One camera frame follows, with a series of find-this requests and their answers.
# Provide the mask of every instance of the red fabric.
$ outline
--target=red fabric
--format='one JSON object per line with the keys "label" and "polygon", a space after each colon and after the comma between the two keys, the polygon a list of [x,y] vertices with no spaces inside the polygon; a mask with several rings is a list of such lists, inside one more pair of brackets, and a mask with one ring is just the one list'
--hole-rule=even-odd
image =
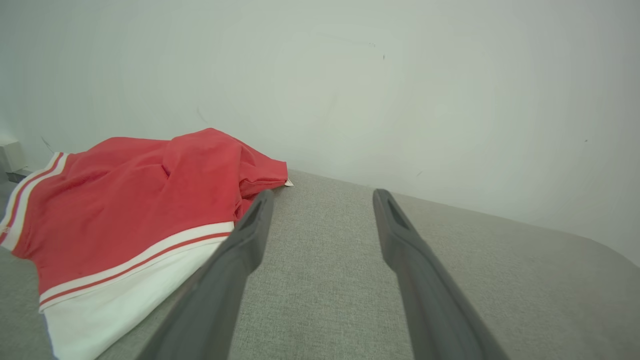
{"label": "red fabric", "polygon": [[238,221],[255,194],[286,180],[284,162],[214,129],[110,138],[35,186],[13,254],[35,263],[42,294],[180,231]]}

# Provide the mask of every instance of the gray fabric surface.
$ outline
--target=gray fabric surface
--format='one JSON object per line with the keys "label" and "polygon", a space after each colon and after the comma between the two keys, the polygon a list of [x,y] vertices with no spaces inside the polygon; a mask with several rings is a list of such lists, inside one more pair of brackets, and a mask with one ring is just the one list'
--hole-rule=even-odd
{"label": "gray fabric surface", "polygon": [[[372,189],[291,171],[232,359],[411,359]],[[396,195],[512,359],[640,358],[640,268],[592,240]],[[37,276],[0,250],[0,359],[50,359]],[[134,359],[176,295],[100,360]]]}

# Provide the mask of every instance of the white wall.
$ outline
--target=white wall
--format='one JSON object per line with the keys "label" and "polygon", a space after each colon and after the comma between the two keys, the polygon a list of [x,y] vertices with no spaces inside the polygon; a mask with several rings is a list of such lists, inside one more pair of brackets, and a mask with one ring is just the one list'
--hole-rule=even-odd
{"label": "white wall", "polygon": [[215,127],[292,168],[583,235],[640,264],[636,0],[15,0],[29,164]]}

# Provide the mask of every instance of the white stripe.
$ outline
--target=white stripe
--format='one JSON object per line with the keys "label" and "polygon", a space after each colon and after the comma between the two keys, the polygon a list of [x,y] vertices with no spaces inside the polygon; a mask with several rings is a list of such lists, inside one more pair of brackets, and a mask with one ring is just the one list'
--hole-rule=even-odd
{"label": "white stripe", "polygon": [[193,250],[195,248],[198,248],[198,247],[201,247],[201,246],[204,246],[204,245],[221,243],[221,242],[225,241],[227,239],[227,237],[228,236],[220,236],[219,238],[206,239],[206,240],[198,241],[196,243],[190,243],[189,245],[185,245],[185,246],[181,246],[179,248],[173,249],[173,250],[168,251],[167,253],[162,254],[162,255],[158,256],[157,258],[149,261],[148,263],[145,263],[144,265],[139,266],[139,267],[131,270],[130,272],[126,272],[126,273],[124,273],[124,274],[122,274],[122,275],[120,275],[118,277],[115,277],[115,278],[113,278],[111,280],[108,280],[108,281],[105,281],[105,282],[101,282],[100,284],[96,284],[95,286],[91,286],[89,288],[85,288],[85,289],[81,289],[81,290],[78,290],[78,291],[74,291],[72,293],[68,293],[68,294],[62,295],[60,297],[56,297],[55,299],[52,299],[51,301],[48,301],[45,304],[42,304],[40,306],[39,312],[42,313],[49,306],[53,306],[55,304],[58,304],[59,302],[63,302],[65,300],[68,300],[68,299],[71,299],[71,298],[74,298],[74,297],[78,297],[80,295],[84,295],[84,294],[89,293],[91,291],[104,288],[105,286],[109,286],[109,285],[113,284],[114,282],[121,281],[122,279],[125,279],[125,278],[127,278],[127,277],[129,277],[131,275],[134,275],[137,272],[140,272],[140,271],[152,266],[153,264],[159,263],[160,261],[165,260],[167,258],[170,258],[170,257],[172,257],[172,256],[174,256],[176,254],[180,254],[181,252],[188,251],[188,250]]}
{"label": "white stripe", "polygon": [[[29,195],[31,194],[31,191],[37,184],[39,184],[44,179],[48,179],[52,176],[60,174],[62,170],[65,168],[65,162],[67,161],[68,154],[64,154],[60,158],[60,160],[58,161],[58,164],[56,165],[56,168],[52,172],[38,178],[37,180],[32,181],[28,185],[26,184],[29,182],[29,180],[51,169],[56,162],[56,158],[59,155],[60,155],[59,152],[54,153],[47,167],[45,167],[42,170],[31,173],[29,176],[25,177],[18,184],[18,186],[15,187],[15,189],[13,189],[11,193],[11,197],[9,198],[9,203],[7,204],[7,207],[6,207],[6,213],[4,214],[4,219],[2,220],[2,222],[0,222],[0,229],[2,229],[4,232],[7,233],[6,237],[4,238],[4,242],[2,242],[2,247],[5,247],[10,251],[14,250],[16,244],[18,244],[18,239],[20,239],[20,233],[22,232],[22,225],[24,224],[24,214],[27,211],[27,205],[29,202]],[[15,215],[15,219],[13,220],[13,225],[11,227],[6,227],[9,223],[9,219],[11,219],[13,206],[16,201],[15,197],[20,191],[20,189],[23,187],[24,187],[24,190],[22,191],[20,198],[17,199],[18,208],[16,209],[16,215]]]}
{"label": "white stripe", "polygon": [[[189,241],[189,240],[193,240],[193,239],[197,239],[203,236],[207,236],[207,235],[213,235],[213,234],[220,234],[220,233],[230,233],[231,231],[233,231],[234,229],[234,223],[233,221],[229,221],[229,222],[219,222],[217,224],[209,224],[209,225],[202,225],[202,226],[198,226],[198,227],[194,227],[188,230],[184,230],[181,231],[177,234],[173,234],[171,236],[169,236],[166,239],[163,239],[153,245],[151,245],[149,248],[147,248],[145,251],[143,251],[142,253],[138,254],[136,257],[132,258],[131,260],[122,263],[116,267],[110,268],[108,270],[105,271],[101,271],[97,274],[93,274],[93,275],[89,275],[89,276],[85,276],[85,277],[81,277],[79,279],[75,279],[75,280],[71,280],[68,282],[65,282],[64,284],[60,284],[57,286],[52,287],[51,289],[48,289],[47,291],[45,291],[44,293],[42,293],[42,295],[40,296],[40,302],[42,302],[43,300],[48,299],[49,297],[52,297],[56,294],[59,294],[61,292],[64,291],[68,291],[68,290],[72,290],[81,286],[85,286],[85,285],[89,285],[92,284],[94,282],[100,281],[100,280],[104,280],[108,277],[114,276],[116,274],[119,274],[125,270],[127,270],[128,268],[139,264],[141,262],[143,262],[144,260],[147,260],[148,258],[151,258],[152,256],[156,255],[159,252],[162,252],[165,249],[168,249],[174,245],[180,244],[182,242],[185,241]],[[213,238],[211,239],[212,242],[220,242],[222,240],[224,240],[224,238],[220,237],[220,238]],[[173,251],[169,251],[167,252],[167,254],[173,254]],[[167,254],[163,254],[161,256],[158,256],[158,258],[165,258],[164,256]],[[152,263],[157,262],[156,260],[158,259],[153,259],[152,261],[149,261],[148,263],[139,266],[138,268],[132,270],[130,273],[126,273],[126,274],[122,274],[122,276],[116,278],[116,279],[112,279],[109,281],[106,281],[105,283],[111,283],[111,281],[117,281],[117,279],[121,278],[121,277],[125,277],[128,276],[130,274],[135,273],[136,271],[139,271],[149,265],[151,265]]]}

